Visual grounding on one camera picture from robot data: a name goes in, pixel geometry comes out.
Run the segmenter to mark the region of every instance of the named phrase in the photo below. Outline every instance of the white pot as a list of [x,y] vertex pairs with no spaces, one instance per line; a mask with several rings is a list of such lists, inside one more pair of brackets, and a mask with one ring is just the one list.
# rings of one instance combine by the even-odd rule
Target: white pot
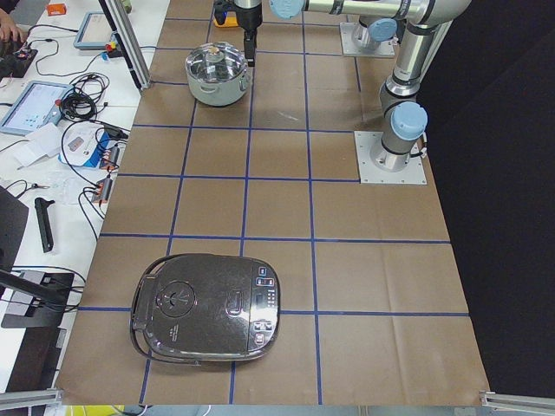
[[251,84],[241,52],[228,42],[200,45],[186,59],[187,80],[193,96],[209,106],[228,106]]

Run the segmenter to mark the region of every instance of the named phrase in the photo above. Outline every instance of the glass lid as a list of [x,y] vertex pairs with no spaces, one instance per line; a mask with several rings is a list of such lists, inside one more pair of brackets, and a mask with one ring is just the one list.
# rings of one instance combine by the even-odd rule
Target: glass lid
[[245,57],[228,42],[200,45],[186,59],[187,73],[207,83],[232,80],[242,74],[245,68]]

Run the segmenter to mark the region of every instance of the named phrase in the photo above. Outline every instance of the white table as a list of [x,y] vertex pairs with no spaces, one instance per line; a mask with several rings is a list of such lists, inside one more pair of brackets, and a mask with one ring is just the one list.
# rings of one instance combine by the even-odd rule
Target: white table
[[[68,13],[65,16],[48,16],[44,12],[38,23],[63,26],[78,29],[84,15],[88,11],[100,11],[101,7],[95,0],[68,0]],[[169,0],[133,0],[133,11],[129,18],[135,28],[137,39],[141,46],[155,46],[158,42],[160,30],[164,22]],[[67,74],[69,72],[83,70],[99,51],[81,51],[73,47],[75,34],[68,31],[51,28],[36,28],[33,30],[30,40],[35,38],[55,38],[60,43],[58,55],[52,56],[39,63],[42,73]],[[37,59],[48,55],[55,50],[53,42],[36,42],[33,49],[38,49]],[[153,49],[143,49],[143,55],[150,66],[153,58]],[[110,87],[102,101],[108,102],[108,107],[101,113],[99,120],[106,121],[119,127],[130,129],[139,105],[140,94],[136,89],[127,65],[123,58],[112,59],[108,62],[97,58],[88,71],[100,72],[110,79]],[[35,65],[29,68],[28,73],[22,79],[13,79],[5,88],[0,88],[0,102],[13,102],[23,91],[25,85],[32,80],[69,82],[75,75],[66,77],[40,76],[36,72]],[[0,116],[8,111],[7,107],[0,107]],[[59,126],[67,126],[67,121],[62,121]],[[21,137],[0,133],[0,149],[4,148]],[[34,190],[22,196],[21,201],[29,207],[29,219],[23,236],[21,249],[17,255],[16,264],[20,265],[52,265],[66,267],[82,273],[88,273],[91,259],[95,250],[96,241],[92,231],[82,215],[77,202],[71,196],[66,201],[72,204],[64,204],[62,189],[65,181],[78,179],[76,175],[57,158],[40,159],[35,164],[17,169],[18,163],[13,157],[14,150],[24,143],[14,145],[7,151],[0,153],[0,179],[6,185],[18,179],[25,179],[30,183],[50,185],[46,190]],[[81,169],[80,173],[87,178],[96,181],[106,176],[104,171],[93,169]],[[11,190],[17,193],[19,188]],[[36,197],[54,199],[55,204],[49,208],[50,223],[55,241],[54,249],[50,253],[42,253],[40,236],[36,215],[33,209],[33,201]],[[91,212],[89,215],[97,230],[101,227],[101,219]],[[11,290],[7,289],[3,299],[9,299]],[[77,294],[72,294],[69,302],[78,302]],[[0,319],[3,317],[7,303],[0,302]],[[71,329],[75,314],[66,314],[62,320],[62,328]],[[0,328],[0,393],[5,392],[14,367],[17,352],[21,346],[24,329]]]

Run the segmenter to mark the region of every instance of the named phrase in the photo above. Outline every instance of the black wall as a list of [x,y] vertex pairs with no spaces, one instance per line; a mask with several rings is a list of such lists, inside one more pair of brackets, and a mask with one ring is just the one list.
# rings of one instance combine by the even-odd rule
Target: black wall
[[555,397],[555,4],[474,0],[422,84],[490,387]]

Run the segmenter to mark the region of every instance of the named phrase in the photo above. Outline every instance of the light blue cap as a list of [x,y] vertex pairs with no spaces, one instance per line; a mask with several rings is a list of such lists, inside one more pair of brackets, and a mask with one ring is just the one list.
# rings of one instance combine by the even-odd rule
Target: light blue cap
[[270,9],[281,19],[292,19],[304,8],[304,0],[270,0]]
[[402,140],[418,139],[426,131],[427,125],[428,113],[412,101],[398,105],[391,114],[391,128]]
[[385,42],[393,38],[397,32],[397,21],[393,19],[376,20],[368,27],[370,38],[377,42]]

